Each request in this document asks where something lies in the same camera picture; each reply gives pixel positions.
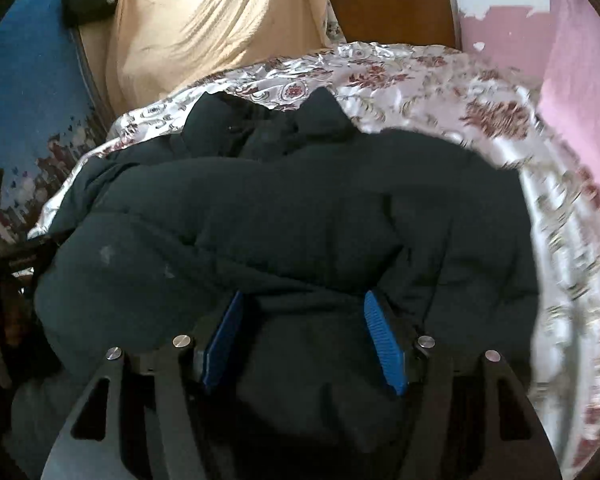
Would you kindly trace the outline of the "black padded jacket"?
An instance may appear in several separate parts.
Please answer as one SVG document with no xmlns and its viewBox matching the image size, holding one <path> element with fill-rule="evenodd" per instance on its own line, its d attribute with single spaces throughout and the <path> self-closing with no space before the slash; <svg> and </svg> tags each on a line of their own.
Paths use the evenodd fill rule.
<svg viewBox="0 0 600 480">
<path fill-rule="evenodd" d="M 4 439 L 28 479 L 109 349 L 156 350 L 236 292 L 244 365 L 194 413 L 215 479 L 403 479 L 410 399 L 382 374 L 366 292 L 457 373 L 493 349 L 527 392 L 539 284 L 518 174 L 361 132 L 324 88 L 286 112 L 202 96 L 181 132 L 89 160 L 48 232 Z"/>
</svg>

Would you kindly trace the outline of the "blue fabric wardrobe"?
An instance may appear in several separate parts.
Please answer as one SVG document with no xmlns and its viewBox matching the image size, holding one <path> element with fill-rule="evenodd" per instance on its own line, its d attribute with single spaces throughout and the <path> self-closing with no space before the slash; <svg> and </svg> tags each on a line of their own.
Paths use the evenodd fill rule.
<svg viewBox="0 0 600 480">
<path fill-rule="evenodd" d="M 16 0 L 0 23 L 0 243 L 25 240 L 80 158 L 105 141 L 61 0 Z"/>
</svg>

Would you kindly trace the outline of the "beige draped cloth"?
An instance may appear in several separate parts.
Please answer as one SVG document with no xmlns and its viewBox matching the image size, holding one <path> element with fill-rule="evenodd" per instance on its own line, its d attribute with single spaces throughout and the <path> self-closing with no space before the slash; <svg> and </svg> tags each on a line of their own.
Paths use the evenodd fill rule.
<svg viewBox="0 0 600 480">
<path fill-rule="evenodd" d="M 327 47 L 328 0 L 118 0 L 106 84 L 117 115 L 222 70 Z"/>
</svg>

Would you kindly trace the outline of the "floral satin bed cover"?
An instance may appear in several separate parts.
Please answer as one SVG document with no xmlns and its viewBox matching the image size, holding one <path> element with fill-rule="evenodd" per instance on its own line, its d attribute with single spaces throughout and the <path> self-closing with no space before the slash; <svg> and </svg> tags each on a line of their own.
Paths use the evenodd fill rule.
<svg viewBox="0 0 600 480">
<path fill-rule="evenodd" d="M 598 477 L 600 196 L 577 156 L 543 122 L 533 79 L 448 47 L 351 42 L 198 80 L 120 116 L 97 154 L 180 131 L 204 93 L 282 110 L 321 87 L 364 132 L 429 134 L 518 172 L 541 282 L 532 404 L 564 477 Z"/>
</svg>

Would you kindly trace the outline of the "pink satin curtain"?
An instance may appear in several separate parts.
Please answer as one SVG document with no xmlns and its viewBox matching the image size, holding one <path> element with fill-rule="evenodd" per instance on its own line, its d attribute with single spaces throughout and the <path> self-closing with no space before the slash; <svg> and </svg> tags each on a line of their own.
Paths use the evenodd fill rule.
<svg viewBox="0 0 600 480">
<path fill-rule="evenodd" d="M 541 114 L 600 189 L 600 16 L 588 0 L 550 0 L 550 14 Z"/>
</svg>

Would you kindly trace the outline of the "brown wooden headboard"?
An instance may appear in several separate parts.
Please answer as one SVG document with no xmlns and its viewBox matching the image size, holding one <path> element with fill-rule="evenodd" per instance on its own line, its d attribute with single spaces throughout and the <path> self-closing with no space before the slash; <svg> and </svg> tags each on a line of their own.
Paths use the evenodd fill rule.
<svg viewBox="0 0 600 480">
<path fill-rule="evenodd" d="M 330 0 L 347 41 L 457 46 L 451 0 Z"/>
</svg>

